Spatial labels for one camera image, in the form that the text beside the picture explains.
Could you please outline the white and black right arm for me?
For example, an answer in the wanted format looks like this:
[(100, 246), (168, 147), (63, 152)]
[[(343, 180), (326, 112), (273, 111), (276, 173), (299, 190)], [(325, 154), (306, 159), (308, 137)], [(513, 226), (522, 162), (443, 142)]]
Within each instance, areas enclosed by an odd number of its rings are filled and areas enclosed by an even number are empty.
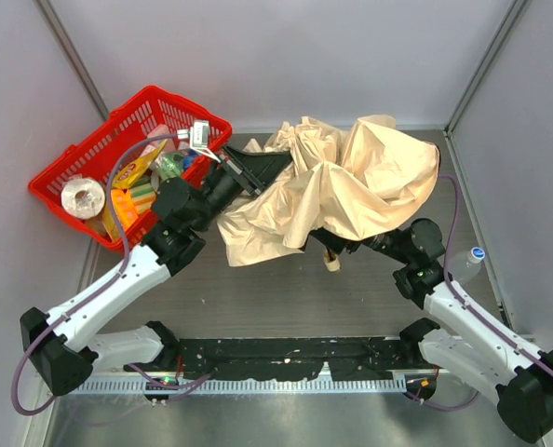
[(536, 443), (553, 430), (553, 349), (546, 352), (510, 330), (444, 270), (438, 259), (445, 247), (436, 223), (418, 219), (361, 242), (324, 228), (310, 234), (336, 254), (364, 245), (402, 263), (393, 274), (398, 291), (429, 315), (402, 336), (424, 361), (489, 400), (521, 440)]

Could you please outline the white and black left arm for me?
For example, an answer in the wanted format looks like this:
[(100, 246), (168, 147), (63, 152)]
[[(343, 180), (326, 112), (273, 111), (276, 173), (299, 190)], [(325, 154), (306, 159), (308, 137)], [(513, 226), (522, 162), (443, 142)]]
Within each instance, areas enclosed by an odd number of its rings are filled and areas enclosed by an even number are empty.
[(201, 187), (182, 178), (160, 184), (153, 228), (113, 270), (47, 312), (20, 318), (24, 351), (51, 393), (64, 396), (94, 372), (135, 364), (152, 371), (175, 366), (178, 342), (158, 321), (131, 332), (102, 334), (114, 316), (182, 271), (205, 246), (200, 233), (238, 196), (259, 196), (292, 161), (289, 152), (247, 153), (224, 147)]

